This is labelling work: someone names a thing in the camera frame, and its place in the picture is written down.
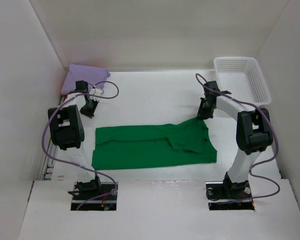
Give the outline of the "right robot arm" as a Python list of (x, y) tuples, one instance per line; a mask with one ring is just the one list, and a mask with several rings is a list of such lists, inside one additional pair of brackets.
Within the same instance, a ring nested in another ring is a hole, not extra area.
[(216, 109), (228, 114), (236, 121), (238, 147), (223, 181), (206, 184), (206, 196), (211, 201), (249, 199), (252, 196), (248, 180), (251, 166), (274, 140), (269, 112), (230, 97), (229, 91), (220, 91), (216, 81), (208, 81), (202, 86), (204, 97), (201, 98), (197, 119), (213, 118)]

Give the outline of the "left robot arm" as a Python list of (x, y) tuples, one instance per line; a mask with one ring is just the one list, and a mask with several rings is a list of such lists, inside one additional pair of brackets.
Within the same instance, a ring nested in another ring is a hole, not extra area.
[(75, 82), (75, 90), (70, 95), (74, 97), (81, 93), (85, 95), (78, 97), (73, 104), (65, 104), (54, 117), (52, 114), (55, 107), (49, 108), (47, 115), (51, 119), (49, 129), (52, 143), (65, 151), (72, 163), (90, 168), (91, 164), (83, 147), (85, 131), (81, 116), (89, 119), (94, 117), (99, 101), (86, 95), (89, 93), (89, 84), (83, 80)]

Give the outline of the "green t-shirt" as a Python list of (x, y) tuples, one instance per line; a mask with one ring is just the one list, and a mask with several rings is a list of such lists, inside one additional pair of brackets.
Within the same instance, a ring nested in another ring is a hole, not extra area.
[(128, 170), (216, 161), (208, 127), (191, 118), (179, 124), (97, 128), (91, 165), (95, 170)]

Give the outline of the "lavender t-shirt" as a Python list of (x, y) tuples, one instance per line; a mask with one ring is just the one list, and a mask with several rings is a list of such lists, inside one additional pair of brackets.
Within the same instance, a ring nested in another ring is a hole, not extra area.
[(92, 89), (92, 86), (103, 89), (105, 84), (100, 82), (107, 81), (110, 76), (111, 74), (107, 68), (70, 64), (60, 92), (70, 93), (74, 91), (77, 81), (87, 82), (89, 91)]

